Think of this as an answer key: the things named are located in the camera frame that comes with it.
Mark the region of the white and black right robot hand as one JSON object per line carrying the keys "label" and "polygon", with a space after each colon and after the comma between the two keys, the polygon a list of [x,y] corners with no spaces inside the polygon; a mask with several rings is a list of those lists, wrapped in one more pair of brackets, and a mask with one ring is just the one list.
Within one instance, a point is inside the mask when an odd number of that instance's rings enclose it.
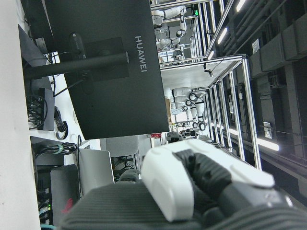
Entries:
{"label": "white and black right robot hand", "polygon": [[153,148],[141,179],[87,193],[60,230],[304,230],[274,177],[201,140]]}

